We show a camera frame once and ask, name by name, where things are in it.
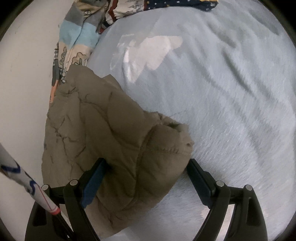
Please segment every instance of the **navy polka dot fabric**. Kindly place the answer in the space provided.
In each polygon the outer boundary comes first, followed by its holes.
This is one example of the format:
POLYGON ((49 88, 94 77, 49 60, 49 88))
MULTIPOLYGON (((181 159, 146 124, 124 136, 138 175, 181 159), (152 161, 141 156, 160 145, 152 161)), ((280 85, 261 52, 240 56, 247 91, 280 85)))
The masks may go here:
POLYGON ((210 11, 216 7, 217 1, 200 0, 148 0, 145 1, 145 11, 162 7, 194 7, 203 11, 210 11))

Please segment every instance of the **puffer jacket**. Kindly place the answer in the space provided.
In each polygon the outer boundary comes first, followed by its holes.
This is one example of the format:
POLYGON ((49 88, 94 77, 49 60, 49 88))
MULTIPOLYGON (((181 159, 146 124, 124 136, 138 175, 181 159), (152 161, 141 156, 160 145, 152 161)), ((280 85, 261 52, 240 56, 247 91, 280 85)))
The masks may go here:
POLYGON ((44 183, 66 185, 99 157, 106 173, 86 214, 109 237, 154 207, 184 171, 193 142, 187 125, 144 111, 108 75, 71 65, 46 121, 44 183))

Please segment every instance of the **red fabric trim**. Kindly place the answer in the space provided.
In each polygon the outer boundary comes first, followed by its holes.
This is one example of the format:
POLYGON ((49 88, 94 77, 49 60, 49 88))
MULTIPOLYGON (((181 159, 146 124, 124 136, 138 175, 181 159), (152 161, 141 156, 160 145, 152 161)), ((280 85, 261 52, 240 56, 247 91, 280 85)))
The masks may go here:
POLYGON ((146 11, 146 10, 147 10, 147 6, 148 6, 148 4, 147 4, 147 0, 145 0, 145 1, 144 1, 144 9, 143 9, 143 11, 146 11))
POLYGON ((113 0, 112 6, 111 6, 111 8, 108 11, 108 13, 111 16, 113 22, 116 21, 116 17, 114 16, 113 10, 117 7, 117 4, 118 4, 118 0, 113 0))
POLYGON ((60 208, 58 207, 57 210, 53 213, 51 213, 52 215, 58 215, 61 212, 60 208))

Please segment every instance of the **patterned fabric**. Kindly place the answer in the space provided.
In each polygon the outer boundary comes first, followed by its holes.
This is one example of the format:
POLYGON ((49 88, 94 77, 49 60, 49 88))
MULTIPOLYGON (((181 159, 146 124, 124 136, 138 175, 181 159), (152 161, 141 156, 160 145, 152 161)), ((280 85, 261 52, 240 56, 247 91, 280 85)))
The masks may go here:
POLYGON ((52 89, 49 102, 71 64, 87 65, 100 34, 117 19, 150 9, 169 6, 194 7, 210 11, 218 0, 75 0, 67 13, 54 50, 52 89))

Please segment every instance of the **white wall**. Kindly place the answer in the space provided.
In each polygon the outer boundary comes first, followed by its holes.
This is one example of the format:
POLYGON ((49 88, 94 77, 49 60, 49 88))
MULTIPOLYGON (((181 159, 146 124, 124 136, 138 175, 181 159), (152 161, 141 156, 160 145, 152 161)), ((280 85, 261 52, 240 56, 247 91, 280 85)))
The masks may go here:
MULTIPOLYGON (((42 185, 41 157, 54 48, 73 0, 34 0, 0 42, 0 142, 42 185)), ((34 201, 0 175, 0 217, 23 241, 34 201)))

